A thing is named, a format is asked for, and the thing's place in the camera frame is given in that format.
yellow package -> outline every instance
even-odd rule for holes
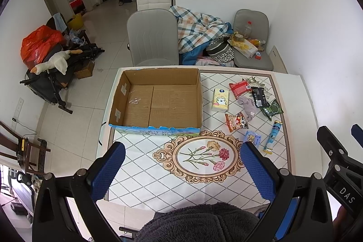
[[[212,110],[226,112],[228,110],[229,91],[215,88],[213,92]]]
[[[246,58],[250,59],[257,52],[257,48],[251,44],[246,39],[239,38],[240,34],[235,32],[231,35],[231,39],[229,40],[231,46],[233,46],[236,50],[238,50],[241,54],[243,54]]]

stuffed goose toy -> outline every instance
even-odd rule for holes
[[[69,59],[70,54],[81,54],[81,53],[82,53],[81,49],[76,49],[74,51],[67,50],[67,51],[56,52],[53,56],[51,56],[49,61],[38,64],[33,69],[31,69],[30,72],[39,75],[41,74],[41,72],[45,70],[56,68],[63,75],[66,75],[68,67],[67,60]]]

gray cushion chair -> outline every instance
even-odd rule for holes
[[[127,28],[134,66],[179,65],[178,24],[173,13],[137,11],[128,19]]]
[[[234,32],[238,31],[242,33],[248,21],[252,22],[251,38],[265,40],[267,42],[269,36],[269,20],[267,16],[258,11],[251,10],[239,10],[235,15],[235,21],[233,23]],[[257,70],[273,70],[273,64],[266,51],[260,51],[261,60],[255,59],[255,56],[248,59],[238,50],[233,48],[235,58],[234,63],[239,68],[257,69]]]

tiled floor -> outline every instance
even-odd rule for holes
[[[132,66],[127,49],[126,22],[136,10],[135,2],[119,6],[117,0],[110,0],[84,15],[88,37],[105,52],[96,58],[92,77],[74,79],[68,90],[61,92],[67,106],[73,110],[72,115],[57,105],[47,107],[39,133],[39,137],[45,139],[51,149],[46,156],[46,172],[51,171],[57,177],[69,176],[79,168],[88,168],[96,159],[102,118],[117,70]],[[88,239],[90,234],[74,200],[70,199],[69,203],[82,235]],[[121,234],[118,230],[120,226],[140,228],[154,214],[135,209],[131,212],[121,205],[109,206],[104,200],[100,200],[98,205],[118,234]]]

black and white bag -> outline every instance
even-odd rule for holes
[[[213,60],[219,63],[226,63],[234,59],[235,55],[231,46],[228,43],[230,34],[222,34],[211,43],[206,48],[207,54],[213,58]]]

